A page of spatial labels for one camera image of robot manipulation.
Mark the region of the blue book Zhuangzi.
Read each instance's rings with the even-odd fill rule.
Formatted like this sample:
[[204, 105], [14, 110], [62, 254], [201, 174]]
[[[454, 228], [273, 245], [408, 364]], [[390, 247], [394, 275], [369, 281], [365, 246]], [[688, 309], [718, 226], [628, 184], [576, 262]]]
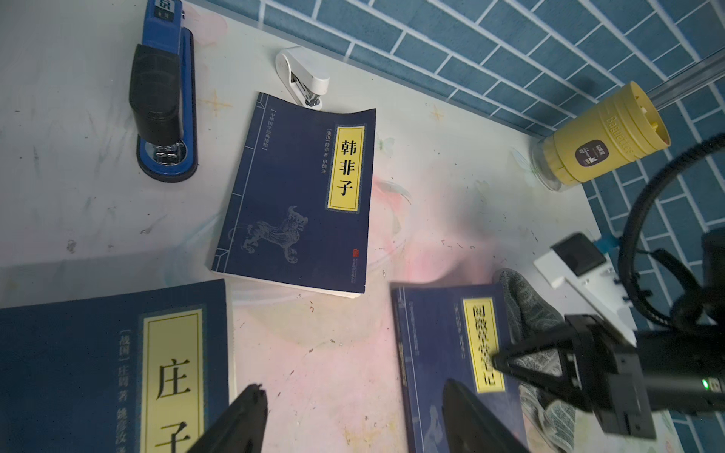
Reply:
[[185, 452], [230, 405], [217, 279], [3, 309], [5, 452]]

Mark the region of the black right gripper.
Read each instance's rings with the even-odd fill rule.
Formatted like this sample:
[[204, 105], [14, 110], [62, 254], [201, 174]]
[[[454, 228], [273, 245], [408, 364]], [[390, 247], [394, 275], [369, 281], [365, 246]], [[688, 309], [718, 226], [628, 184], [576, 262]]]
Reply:
[[636, 343], [594, 315], [500, 349], [496, 370], [587, 413], [602, 430], [653, 439], [653, 415], [724, 410], [724, 341], [674, 330], [644, 331]]

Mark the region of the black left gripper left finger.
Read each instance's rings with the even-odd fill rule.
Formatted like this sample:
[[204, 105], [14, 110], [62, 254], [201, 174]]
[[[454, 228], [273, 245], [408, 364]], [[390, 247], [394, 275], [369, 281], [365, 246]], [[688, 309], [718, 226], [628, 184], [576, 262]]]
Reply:
[[267, 419], [266, 391], [248, 385], [188, 453], [260, 453]]

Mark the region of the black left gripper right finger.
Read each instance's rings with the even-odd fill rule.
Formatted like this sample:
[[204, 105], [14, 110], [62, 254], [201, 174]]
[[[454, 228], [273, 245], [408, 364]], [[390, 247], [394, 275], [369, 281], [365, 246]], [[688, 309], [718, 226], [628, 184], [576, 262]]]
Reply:
[[442, 413], [450, 453], [528, 451], [515, 434], [460, 381], [446, 381]]

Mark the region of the blue book Yuewei notes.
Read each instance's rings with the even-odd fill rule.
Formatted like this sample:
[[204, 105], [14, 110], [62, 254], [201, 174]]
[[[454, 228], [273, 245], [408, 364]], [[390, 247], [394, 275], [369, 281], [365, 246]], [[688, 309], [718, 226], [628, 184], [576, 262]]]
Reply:
[[493, 356], [513, 343], [499, 284], [455, 287], [396, 285], [391, 290], [408, 449], [447, 452], [473, 416], [462, 400], [445, 409], [450, 379], [492, 416], [489, 427], [526, 447], [519, 383], [496, 370]]

